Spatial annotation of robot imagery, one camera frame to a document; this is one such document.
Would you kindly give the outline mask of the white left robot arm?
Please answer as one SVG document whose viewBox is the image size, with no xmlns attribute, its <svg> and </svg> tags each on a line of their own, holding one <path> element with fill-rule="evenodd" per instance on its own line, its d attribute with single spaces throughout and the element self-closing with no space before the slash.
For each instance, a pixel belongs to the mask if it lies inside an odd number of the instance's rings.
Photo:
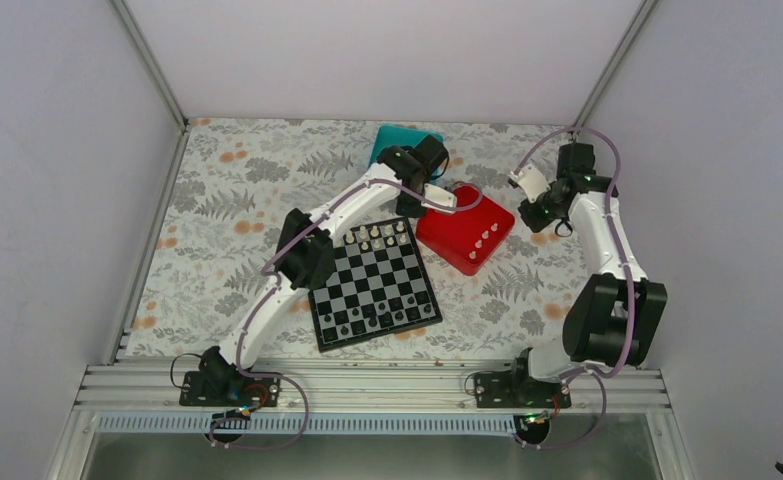
<svg viewBox="0 0 783 480">
<path fill-rule="evenodd" d="M 414 146 L 389 146 L 331 200 L 308 212 L 289 212 L 275 254 L 261 269 L 266 282 L 260 297 L 230 334 L 199 354 L 197 368 L 185 374 L 180 391 L 222 405 L 236 403 L 277 322 L 333 274 L 334 243 L 356 221 L 388 202 L 407 218 L 421 218 L 428 210 L 456 211 L 455 197 L 431 182 L 448 158 L 447 148 L 433 135 Z"/>
</svg>

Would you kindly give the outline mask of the red piece tray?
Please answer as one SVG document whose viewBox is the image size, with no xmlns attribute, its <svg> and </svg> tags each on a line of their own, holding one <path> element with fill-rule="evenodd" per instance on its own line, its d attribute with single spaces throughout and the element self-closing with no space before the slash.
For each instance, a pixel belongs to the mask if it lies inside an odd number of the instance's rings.
<svg viewBox="0 0 783 480">
<path fill-rule="evenodd" d="M 475 276 L 515 226 L 515 216 L 482 195 L 470 210 L 452 214 L 434 210 L 417 222 L 416 239 L 450 266 Z"/>
</svg>

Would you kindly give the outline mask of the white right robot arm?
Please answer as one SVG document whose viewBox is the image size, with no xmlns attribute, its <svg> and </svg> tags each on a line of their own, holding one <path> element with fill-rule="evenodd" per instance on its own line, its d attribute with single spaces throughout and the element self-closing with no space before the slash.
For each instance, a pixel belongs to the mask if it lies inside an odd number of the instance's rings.
<svg viewBox="0 0 783 480">
<path fill-rule="evenodd" d="M 508 384 L 511 399 L 532 407 L 547 393 L 547 382 L 581 372 L 611 378 L 646 359 L 668 294 L 649 279 L 635 258 L 620 217 L 615 175 L 595 168 L 592 145 L 571 142 L 558 151 L 549 181 L 530 162 L 509 176 L 526 198 L 518 208 L 526 226 L 577 234 L 588 280 L 566 315 L 559 339 L 534 347 L 527 369 Z"/>
</svg>

